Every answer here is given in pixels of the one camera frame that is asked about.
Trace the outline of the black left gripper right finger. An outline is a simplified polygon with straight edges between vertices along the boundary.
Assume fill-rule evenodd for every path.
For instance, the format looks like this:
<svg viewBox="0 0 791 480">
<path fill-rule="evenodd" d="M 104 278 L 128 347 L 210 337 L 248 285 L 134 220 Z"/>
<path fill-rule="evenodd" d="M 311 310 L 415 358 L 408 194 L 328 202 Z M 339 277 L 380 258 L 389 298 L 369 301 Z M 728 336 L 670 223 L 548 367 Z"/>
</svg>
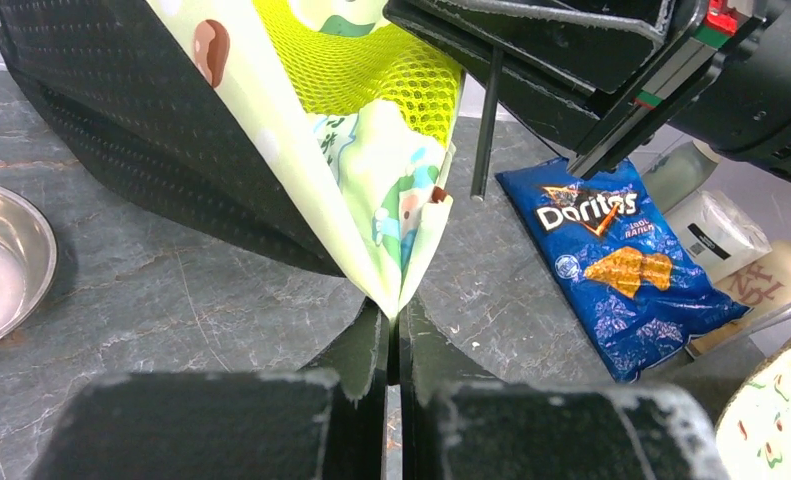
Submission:
<svg viewBox="0 0 791 480">
<path fill-rule="evenodd" d="M 406 479 L 724 479 L 712 423 L 669 384 L 501 380 L 433 323 L 398 317 Z"/>
</svg>

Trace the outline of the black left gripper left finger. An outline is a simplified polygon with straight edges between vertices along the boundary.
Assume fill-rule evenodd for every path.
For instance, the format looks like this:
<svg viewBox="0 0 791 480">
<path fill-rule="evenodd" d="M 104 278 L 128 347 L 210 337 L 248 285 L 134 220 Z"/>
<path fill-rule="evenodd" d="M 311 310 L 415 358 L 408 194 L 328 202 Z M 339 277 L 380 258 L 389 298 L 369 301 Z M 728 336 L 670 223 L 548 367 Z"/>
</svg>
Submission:
<svg viewBox="0 0 791 480">
<path fill-rule="evenodd" d="M 66 407 L 36 479 L 381 479 L 389 323 L 365 300 L 296 371 L 126 373 Z"/>
</svg>

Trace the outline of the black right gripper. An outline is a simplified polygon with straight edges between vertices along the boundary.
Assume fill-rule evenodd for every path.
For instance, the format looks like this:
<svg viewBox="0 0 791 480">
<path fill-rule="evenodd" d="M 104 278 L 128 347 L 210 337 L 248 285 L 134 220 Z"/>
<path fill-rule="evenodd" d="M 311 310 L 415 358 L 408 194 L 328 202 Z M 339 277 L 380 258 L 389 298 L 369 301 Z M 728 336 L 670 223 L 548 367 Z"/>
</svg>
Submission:
<svg viewBox="0 0 791 480">
<path fill-rule="evenodd" d="M 576 147 L 571 174 L 612 169 L 669 125 L 727 159 L 791 179 L 791 1 L 687 1 L 690 16 Z"/>
</svg>

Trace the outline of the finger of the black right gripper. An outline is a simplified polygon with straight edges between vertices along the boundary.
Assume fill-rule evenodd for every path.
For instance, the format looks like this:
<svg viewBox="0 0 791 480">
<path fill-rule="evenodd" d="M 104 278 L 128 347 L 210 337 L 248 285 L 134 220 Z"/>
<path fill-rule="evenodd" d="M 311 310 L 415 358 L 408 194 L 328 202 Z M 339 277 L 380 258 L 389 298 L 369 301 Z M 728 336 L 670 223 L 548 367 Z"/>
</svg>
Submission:
<svg viewBox="0 0 791 480">
<path fill-rule="evenodd" d="M 664 46 L 671 1 L 389 1 L 384 16 L 481 85 L 500 52 L 501 105 L 536 135 L 584 149 Z"/>
</svg>

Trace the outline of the green avocado-print pet tent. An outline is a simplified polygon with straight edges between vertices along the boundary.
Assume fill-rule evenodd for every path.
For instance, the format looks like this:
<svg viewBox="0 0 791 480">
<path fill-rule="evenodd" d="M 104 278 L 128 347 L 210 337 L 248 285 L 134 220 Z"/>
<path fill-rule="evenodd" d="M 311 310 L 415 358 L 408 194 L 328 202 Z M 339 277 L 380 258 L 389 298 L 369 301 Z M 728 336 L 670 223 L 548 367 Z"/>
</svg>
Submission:
<svg viewBox="0 0 791 480">
<path fill-rule="evenodd" d="M 0 1 L 21 91 L 105 187 L 394 318 L 452 207 L 463 71 L 381 1 Z"/>
</svg>

